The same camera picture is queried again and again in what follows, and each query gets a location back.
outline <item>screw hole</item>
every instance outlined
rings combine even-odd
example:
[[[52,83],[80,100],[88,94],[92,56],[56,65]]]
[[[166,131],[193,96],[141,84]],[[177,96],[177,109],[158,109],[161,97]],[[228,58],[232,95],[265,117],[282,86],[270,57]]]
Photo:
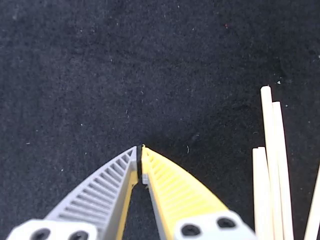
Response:
[[[184,236],[197,236],[200,234],[200,228],[193,224],[184,225],[181,229]]]
[[[37,230],[31,236],[31,240],[46,240],[50,235],[50,230],[48,228],[41,228]]]
[[[230,229],[230,228],[234,228],[236,226],[234,221],[232,221],[231,219],[226,218],[226,217],[219,218],[217,223],[218,223],[219,227],[222,229]]]
[[[85,231],[76,231],[74,234],[72,234],[69,237],[69,240],[87,240],[88,239],[88,233]]]

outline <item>black felt background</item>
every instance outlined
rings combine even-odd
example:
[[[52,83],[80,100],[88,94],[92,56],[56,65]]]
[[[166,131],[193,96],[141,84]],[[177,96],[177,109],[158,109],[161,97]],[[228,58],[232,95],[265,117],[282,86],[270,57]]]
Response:
[[[1,0],[0,238],[142,143],[253,227],[270,85],[302,239],[320,156],[319,12],[317,0]],[[158,238],[139,185],[124,239]]]

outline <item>wooden dowel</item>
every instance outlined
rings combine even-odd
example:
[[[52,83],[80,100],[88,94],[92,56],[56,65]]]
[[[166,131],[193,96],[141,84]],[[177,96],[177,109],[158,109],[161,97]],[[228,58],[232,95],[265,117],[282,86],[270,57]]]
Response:
[[[259,240],[273,240],[270,182],[264,147],[252,150],[254,230]]]
[[[316,178],[304,240],[317,240],[320,224],[320,166]]]
[[[261,102],[263,113],[264,137],[266,145],[266,155],[269,170],[270,190],[271,190],[271,207],[274,239],[283,240],[283,224],[281,210],[281,195],[279,183],[279,170],[277,163],[277,148],[275,145],[275,123],[274,110],[272,105],[271,88],[263,86],[261,88]]]
[[[284,240],[294,239],[292,223],[291,193],[288,172],[285,131],[280,102],[273,102],[274,132],[276,141],[276,157],[279,171],[281,211]]]

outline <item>wooden stick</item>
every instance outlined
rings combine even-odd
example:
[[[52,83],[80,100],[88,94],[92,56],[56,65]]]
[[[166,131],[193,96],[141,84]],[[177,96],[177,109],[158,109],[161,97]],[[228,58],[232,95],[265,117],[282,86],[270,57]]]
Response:
[[[320,166],[315,182],[311,208],[304,234],[304,240],[317,240],[320,225]]]
[[[271,88],[269,86],[263,86],[261,88],[261,102],[263,113],[264,137],[270,179],[274,239],[283,240],[284,233],[282,224],[277,148],[275,145],[276,138],[274,126],[274,109],[272,106]]]
[[[280,102],[273,102],[276,156],[279,170],[281,211],[284,240],[294,239],[286,140]]]
[[[259,240],[273,240],[270,182],[264,147],[252,149],[254,230]]]

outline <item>black fabric surface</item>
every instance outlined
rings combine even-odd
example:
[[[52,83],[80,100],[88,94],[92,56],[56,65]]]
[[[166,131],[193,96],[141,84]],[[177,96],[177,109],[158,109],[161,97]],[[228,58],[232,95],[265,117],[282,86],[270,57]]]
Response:
[[[318,0],[0,0],[0,238],[142,143],[253,228],[270,85],[302,239],[320,159],[319,12]],[[142,185],[123,239],[159,239]]]

